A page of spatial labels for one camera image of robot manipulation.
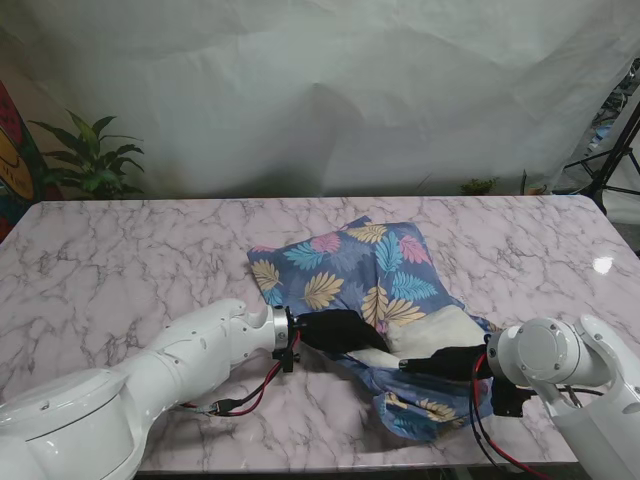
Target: red cable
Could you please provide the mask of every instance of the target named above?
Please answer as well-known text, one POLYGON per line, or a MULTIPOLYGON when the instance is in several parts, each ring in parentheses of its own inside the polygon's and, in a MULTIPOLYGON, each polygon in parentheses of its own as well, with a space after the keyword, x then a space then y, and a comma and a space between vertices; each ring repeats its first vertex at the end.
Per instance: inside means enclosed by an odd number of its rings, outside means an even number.
MULTIPOLYGON (((293 349, 293 347, 296 346, 296 344, 298 343, 298 340, 300 340, 300 331, 296 332, 296 338, 293 339, 293 345, 291 346, 292 349, 293 349)), ((260 395, 258 395, 258 399, 253 403, 253 405, 251 405, 246 410, 241 410, 239 412, 229 412, 229 416, 231 416, 231 417, 239 417, 241 415, 246 415, 247 413, 253 412, 256 409, 256 407, 258 406, 258 404, 260 403, 260 401, 262 400, 262 396, 264 395, 264 392, 267 389, 267 385, 269 385, 269 382, 275 376, 275 372, 278 371, 278 367, 279 366, 280 366, 280 362, 276 363, 273 366, 273 368, 271 368, 271 370, 269 370, 269 373, 267 373, 267 376, 264 379, 264 383, 262 384, 262 390, 260 390, 260 395)))
MULTIPOLYGON (((487 354, 485 353, 480 357, 480 359, 476 363, 476 366, 475 366, 475 372, 476 373, 478 373, 478 371, 480 370, 480 367, 482 366, 482 363, 486 359, 487 359, 487 354)), ((480 388, 479 388, 479 382, 478 382, 478 378, 477 377, 473 379, 473 396, 474 396, 475 404, 476 404, 476 407, 477 407, 480 404, 480 388)), ((531 475, 535 475, 538 478, 543 478, 545 480, 551 480, 551 477, 545 475, 544 473, 540 473, 540 472, 535 471, 531 467, 525 465, 524 463, 519 462, 518 460, 516 460, 515 458, 513 458, 512 456, 507 454, 504 450, 502 450, 500 447, 498 447, 498 445, 496 445, 495 442, 493 440, 491 440, 490 438, 485 438, 485 440, 487 441, 487 443, 489 445, 491 445, 491 447, 496 452, 498 452, 499 455, 503 456, 505 459, 507 459, 508 461, 513 463, 516 467, 524 470, 525 472, 529 472, 531 475)))

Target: colorful painting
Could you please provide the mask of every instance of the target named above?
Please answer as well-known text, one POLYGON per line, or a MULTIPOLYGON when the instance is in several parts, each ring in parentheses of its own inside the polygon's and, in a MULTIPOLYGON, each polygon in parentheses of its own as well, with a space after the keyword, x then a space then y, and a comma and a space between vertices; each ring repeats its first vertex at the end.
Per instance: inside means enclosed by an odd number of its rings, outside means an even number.
POLYGON ((57 188, 45 190, 46 170, 29 130, 0 82, 0 187, 4 187, 0 188, 0 242, 31 205, 45 198, 61 198, 57 188))

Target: black metal stand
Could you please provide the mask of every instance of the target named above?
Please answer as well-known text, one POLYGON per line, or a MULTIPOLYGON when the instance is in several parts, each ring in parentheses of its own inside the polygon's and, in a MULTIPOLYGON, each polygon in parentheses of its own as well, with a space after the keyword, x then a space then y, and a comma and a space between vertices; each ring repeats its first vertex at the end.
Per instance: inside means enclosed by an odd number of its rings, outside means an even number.
POLYGON ((602 190, 611 190, 614 192, 628 193, 631 195, 640 195, 640 191, 637 190, 630 190, 627 188, 612 187, 610 185, 607 185, 607 183, 611 179, 611 175, 613 175, 613 172, 616 170, 622 159, 627 155, 631 159, 631 162, 633 162, 633 166, 638 172, 638 175, 640 175, 640 165, 638 165, 638 161, 636 160, 636 157, 633 154, 633 149, 631 148, 631 142, 637 135, 638 130, 640 130, 640 103, 636 105, 636 108, 633 110, 633 113, 629 117, 629 121, 622 129, 620 137, 618 137, 618 140, 616 140, 616 143, 611 150, 599 153, 589 158, 585 158, 584 160, 571 163, 564 167, 566 169, 578 164, 582 165, 582 167, 591 177, 592 182, 587 187, 582 189, 580 193, 592 198, 598 204, 600 209, 605 213, 606 210, 604 208, 604 205, 602 205, 602 202, 599 198, 596 198, 596 196, 602 190), (594 172, 588 165, 588 162, 605 155, 608 155, 608 157, 604 162, 604 165, 602 166, 602 168, 594 172))

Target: white backdrop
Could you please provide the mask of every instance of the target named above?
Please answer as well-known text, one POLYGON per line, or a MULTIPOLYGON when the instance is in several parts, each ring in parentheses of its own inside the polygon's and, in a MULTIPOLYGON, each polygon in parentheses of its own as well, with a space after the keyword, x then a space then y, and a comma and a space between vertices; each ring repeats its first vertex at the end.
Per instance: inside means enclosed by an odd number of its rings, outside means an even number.
POLYGON ((640 48, 637 0, 0 5, 23 116, 117 115, 165 197, 544 183, 640 48))

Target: potted plant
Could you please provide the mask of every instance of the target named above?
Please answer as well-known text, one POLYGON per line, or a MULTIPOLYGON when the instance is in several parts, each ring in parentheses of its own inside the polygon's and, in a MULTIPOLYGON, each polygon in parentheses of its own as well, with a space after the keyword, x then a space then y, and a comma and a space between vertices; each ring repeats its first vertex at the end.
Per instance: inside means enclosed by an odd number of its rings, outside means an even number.
POLYGON ((460 185, 460 193, 473 196, 489 195, 497 183, 498 177, 490 178, 489 180, 472 178, 470 182, 460 185))
POLYGON ((125 156, 131 153, 142 154, 143 151, 132 143, 106 152, 102 149, 102 142, 105 138, 139 140, 126 135, 102 135, 102 130, 116 117, 104 117, 95 122, 93 126, 89 126, 78 115, 68 112, 71 115, 71 120, 80 131, 77 136, 44 122, 31 121, 31 123, 55 135, 60 143, 69 149, 43 154, 72 167, 49 169, 45 183, 77 188, 85 194, 83 199, 112 200, 124 198, 130 193, 142 193, 139 188, 125 183, 126 173, 122 171, 122 166, 125 163, 130 163, 144 172, 144 169, 135 160, 125 156))

